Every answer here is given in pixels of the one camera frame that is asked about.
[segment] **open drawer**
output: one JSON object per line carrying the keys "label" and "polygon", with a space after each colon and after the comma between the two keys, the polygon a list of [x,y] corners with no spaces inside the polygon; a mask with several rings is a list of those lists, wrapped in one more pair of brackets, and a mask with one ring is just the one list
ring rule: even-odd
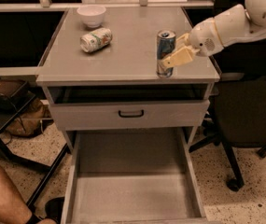
{"label": "open drawer", "polygon": [[62,223],[207,223],[187,149],[177,128],[78,133]]}

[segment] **chair leg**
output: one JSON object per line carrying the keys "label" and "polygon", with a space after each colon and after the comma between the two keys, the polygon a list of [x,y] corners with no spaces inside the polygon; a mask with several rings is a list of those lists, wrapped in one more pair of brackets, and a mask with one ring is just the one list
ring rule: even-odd
{"label": "chair leg", "polygon": [[262,147],[261,149],[259,149],[257,151],[257,154],[261,157],[261,158],[265,158],[266,157],[266,145],[264,147]]}
{"label": "chair leg", "polygon": [[189,147],[189,153],[196,151],[197,149],[199,149],[201,147],[205,147],[205,146],[209,145],[210,143],[218,143],[218,142],[219,141],[218,141],[218,134],[217,133],[215,133],[214,135],[211,135],[211,136],[207,136],[203,140],[201,140],[198,143]]}
{"label": "chair leg", "polygon": [[209,121],[209,120],[206,120],[206,119],[202,122],[202,126],[204,128],[216,127],[215,124],[212,121]]}
{"label": "chair leg", "polygon": [[235,178],[236,178],[236,179],[229,180],[227,182],[227,187],[232,191],[238,191],[245,184],[243,177],[242,177],[242,174],[241,174],[241,170],[238,166],[238,163],[237,163],[236,157],[234,155],[232,146],[225,143],[225,142],[222,142],[222,144],[224,146],[227,158],[229,160],[229,163],[232,167],[232,170],[233,170]]}

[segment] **gray cabinet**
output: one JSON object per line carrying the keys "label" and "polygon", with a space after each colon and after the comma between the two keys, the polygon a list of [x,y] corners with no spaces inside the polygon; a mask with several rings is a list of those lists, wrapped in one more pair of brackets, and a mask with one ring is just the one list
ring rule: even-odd
{"label": "gray cabinet", "polygon": [[73,153],[63,223],[205,222],[186,150],[215,67],[196,57],[156,75],[158,31],[190,30],[181,7],[109,7],[103,26],[111,44],[85,53],[79,39],[90,30],[69,9],[37,79]]}

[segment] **chair wheel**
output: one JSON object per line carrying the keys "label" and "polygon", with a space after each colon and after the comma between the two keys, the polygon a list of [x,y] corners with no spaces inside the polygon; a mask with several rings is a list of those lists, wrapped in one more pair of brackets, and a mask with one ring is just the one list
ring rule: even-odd
{"label": "chair wheel", "polygon": [[257,154],[264,159],[266,157],[266,148],[261,148],[257,151]]}
{"label": "chair wheel", "polygon": [[238,185],[238,182],[236,179],[231,179],[229,180],[227,183],[226,183],[227,187],[232,190],[232,191],[238,191],[240,188],[239,188],[239,185]]}

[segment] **drawer handle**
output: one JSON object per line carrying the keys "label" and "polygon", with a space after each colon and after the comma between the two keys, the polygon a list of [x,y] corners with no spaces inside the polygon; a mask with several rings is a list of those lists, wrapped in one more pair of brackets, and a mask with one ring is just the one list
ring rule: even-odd
{"label": "drawer handle", "polygon": [[122,118],[140,118],[140,117],[144,116],[144,110],[143,109],[140,110],[139,112],[140,113],[136,113],[136,112],[122,112],[120,110],[120,111],[118,111],[118,114]]}

